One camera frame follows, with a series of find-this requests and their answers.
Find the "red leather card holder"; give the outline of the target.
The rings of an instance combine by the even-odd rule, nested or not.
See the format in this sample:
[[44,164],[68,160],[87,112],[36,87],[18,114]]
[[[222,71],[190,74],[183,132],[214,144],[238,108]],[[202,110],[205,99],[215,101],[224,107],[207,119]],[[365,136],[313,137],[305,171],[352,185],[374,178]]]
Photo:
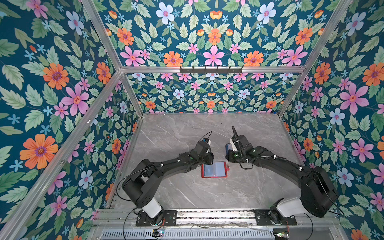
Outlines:
[[225,162],[214,162],[212,165],[202,165],[202,178],[227,178],[228,166]]

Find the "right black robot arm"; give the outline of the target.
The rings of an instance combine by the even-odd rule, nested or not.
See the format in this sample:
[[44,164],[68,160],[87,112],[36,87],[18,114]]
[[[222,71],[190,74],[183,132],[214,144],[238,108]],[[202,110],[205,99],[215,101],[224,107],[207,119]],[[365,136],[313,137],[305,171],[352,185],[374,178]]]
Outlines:
[[267,213],[274,225],[281,225],[284,219],[297,214],[311,214],[323,218],[339,198],[327,172],[320,168],[310,168],[279,157],[268,149],[257,146],[247,151],[226,145],[226,159],[230,163],[252,164],[270,170],[294,183],[301,195],[292,199],[277,200]]

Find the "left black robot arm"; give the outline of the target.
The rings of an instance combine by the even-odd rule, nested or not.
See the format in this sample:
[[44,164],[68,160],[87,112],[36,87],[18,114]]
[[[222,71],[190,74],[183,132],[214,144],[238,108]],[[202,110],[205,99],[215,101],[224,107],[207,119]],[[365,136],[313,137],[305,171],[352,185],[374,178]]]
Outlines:
[[137,208],[149,218],[157,220],[162,217],[164,211],[155,198],[162,180],[188,173],[203,164],[212,165],[214,158],[214,154],[210,152],[199,155],[196,151],[189,151],[164,162],[144,159],[121,183],[121,187]]

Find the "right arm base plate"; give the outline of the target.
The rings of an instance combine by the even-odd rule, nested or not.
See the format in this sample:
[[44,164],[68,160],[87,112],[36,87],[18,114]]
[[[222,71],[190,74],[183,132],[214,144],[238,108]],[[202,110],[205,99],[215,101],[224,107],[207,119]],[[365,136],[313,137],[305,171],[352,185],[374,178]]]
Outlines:
[[296,226],[297,221],[294,216],[285,218],[277,211],[267,209],[252,210],[258,226]]

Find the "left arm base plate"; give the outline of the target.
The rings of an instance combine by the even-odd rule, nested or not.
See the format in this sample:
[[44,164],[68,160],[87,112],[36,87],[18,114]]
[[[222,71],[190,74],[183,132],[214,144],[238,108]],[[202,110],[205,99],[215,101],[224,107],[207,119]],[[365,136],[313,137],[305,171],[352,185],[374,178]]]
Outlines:
[[177,221],[177,213],[176,210],[162,210],[157,216],[150,218],[144,211],[139,211],[136,227],[174,227]]

